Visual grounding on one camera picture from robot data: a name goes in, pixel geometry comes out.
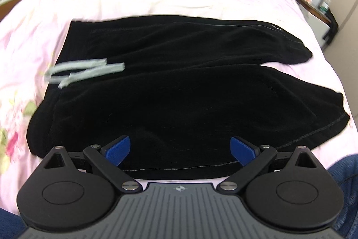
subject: metal screw head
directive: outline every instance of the metal screw head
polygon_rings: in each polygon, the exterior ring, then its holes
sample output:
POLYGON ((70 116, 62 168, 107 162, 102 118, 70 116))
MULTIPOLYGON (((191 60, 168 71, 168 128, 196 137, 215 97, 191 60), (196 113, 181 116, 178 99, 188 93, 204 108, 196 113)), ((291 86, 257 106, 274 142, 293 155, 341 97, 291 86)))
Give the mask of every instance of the metal screw head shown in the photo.
POLYGON ((137 188, 139 188, 139 184, 136 181, 126 181, 122 184, 122 187, 126 191, 135 191, 137 188))
POLYGON ((234 183, 233 181, 224 181, 220 183, 220 188, 223 189, 224 191, 233 191, 237 189, 237 184, 234 183))

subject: blue jeans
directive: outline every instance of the blue jeans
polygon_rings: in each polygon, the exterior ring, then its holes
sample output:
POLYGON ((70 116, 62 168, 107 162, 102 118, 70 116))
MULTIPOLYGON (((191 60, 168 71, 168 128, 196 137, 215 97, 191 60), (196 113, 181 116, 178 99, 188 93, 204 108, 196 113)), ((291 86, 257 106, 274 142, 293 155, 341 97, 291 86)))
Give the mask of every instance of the blue jeans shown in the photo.
POLYGON ((0 238, 13 239, 25 230, 21 218, 13 213, 0 209, 0 238))
POLYGON ((358 155, 345 157, 328 169, 344 193, 344 206, 333 228, 346 239, 358 238, 358 155))
MULTIPOLYGON (((358 239, 358 155, 345 157, 328 169, 344 193, 344 206, 333 228, 346 239, 358 239)), ((0 209, 0 238, 13 239, 25 226, 19 216, 0 209)))

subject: pink bedsheet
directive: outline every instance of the pink bedsheet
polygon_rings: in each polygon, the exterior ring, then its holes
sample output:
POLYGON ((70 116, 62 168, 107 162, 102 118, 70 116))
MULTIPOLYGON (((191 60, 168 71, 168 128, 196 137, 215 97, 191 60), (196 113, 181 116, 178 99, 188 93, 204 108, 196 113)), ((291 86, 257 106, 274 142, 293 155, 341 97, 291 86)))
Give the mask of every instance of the pink bedsheet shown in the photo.
MULTIPOLYGON (((43 74, 56 62, 70 21, 157 14, 255 19, 276 24, 300 38, 313 58, 304 64, 265 66, 343 92, 293 0, 22 0, 0 23, 1 208, 18 212, 17 192, 40 162, 29 152, 26 129, 46 91, 43 74)), ((346 101, 344 106, 350 113, 346 101)), ((358 153, 357 142, 357 129, 351 119, 341 134, 314 153, 329 167, 346 155, 358 153)))

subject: white drawstring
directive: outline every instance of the white drawstring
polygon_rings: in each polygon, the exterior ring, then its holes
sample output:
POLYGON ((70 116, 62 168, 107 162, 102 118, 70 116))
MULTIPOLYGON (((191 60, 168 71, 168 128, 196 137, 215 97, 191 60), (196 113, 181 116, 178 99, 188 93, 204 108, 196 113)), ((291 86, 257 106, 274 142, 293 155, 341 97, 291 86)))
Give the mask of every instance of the white drawstring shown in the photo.
POLYGON ((122 72, 125 69, 124 63, 115 63, 107 65, 107 59, 90 59, 68 61, 56 64, 45 72, 45 81, 51 84, 59 83, 58 88, 63 88, 72 82, 85 80, 105 74, 122 72), (73 69, 85 69, 80 72, 70 73, 70 75, 52 76, 54 73, 68 71, 73 69))
POLYGON ((70 75, 62 80, 58 85, 58 88, 63 88, 71 84, 72 82, 86 80, 89 78, 102 76, 110 73, 122 72, 125 66, 124 63, 115 63, 115 64, 108 64, 103 66, 97 66, 91 69, 86 69, 84 71, 70 73, 70 75))

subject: bottle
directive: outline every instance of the bottle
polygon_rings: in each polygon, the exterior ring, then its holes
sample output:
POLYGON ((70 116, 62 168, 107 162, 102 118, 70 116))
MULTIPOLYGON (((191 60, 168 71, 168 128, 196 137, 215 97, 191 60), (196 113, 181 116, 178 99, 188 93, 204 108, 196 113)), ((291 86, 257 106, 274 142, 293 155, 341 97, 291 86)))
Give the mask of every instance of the bottle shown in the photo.
POLYGON ((324 14, 327 13, 328 9, 329 9, 329 3, 331 2, 331 0, 326 0, 324 3, 322 3, 322 5, 319 7, 319 10, 321 12, 323 12, 324 14))

